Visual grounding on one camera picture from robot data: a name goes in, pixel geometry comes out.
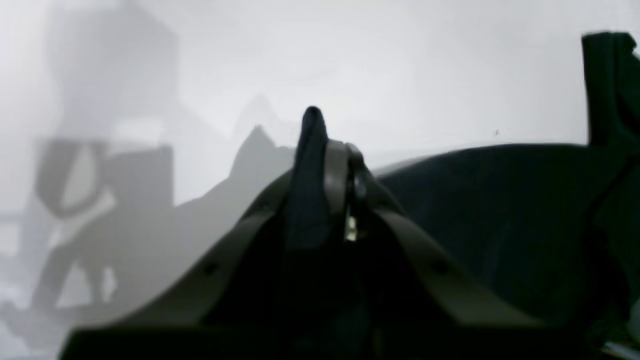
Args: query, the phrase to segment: white backdrop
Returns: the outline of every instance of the white backdrop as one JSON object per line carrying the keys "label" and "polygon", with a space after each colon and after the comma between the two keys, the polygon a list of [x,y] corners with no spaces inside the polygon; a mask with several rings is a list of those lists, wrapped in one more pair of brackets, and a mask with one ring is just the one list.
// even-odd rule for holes
{"label": "white backdrop", "polygon": [[144,304],[291,165],[586,143],[580,36],[635,0],[0,0],[0,358]]}

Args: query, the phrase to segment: white wall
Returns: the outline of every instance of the white wall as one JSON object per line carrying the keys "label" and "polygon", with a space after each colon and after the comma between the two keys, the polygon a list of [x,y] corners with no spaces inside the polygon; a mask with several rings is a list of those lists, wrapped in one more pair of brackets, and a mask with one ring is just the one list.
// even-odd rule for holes
{"label": "white wall", "polygon": [[168,286],[290,166],[307,106],[371,168],[586,143],[580,36],[640,38],[637,19],[634,0],[0,0],[0,357],[51,356]]}

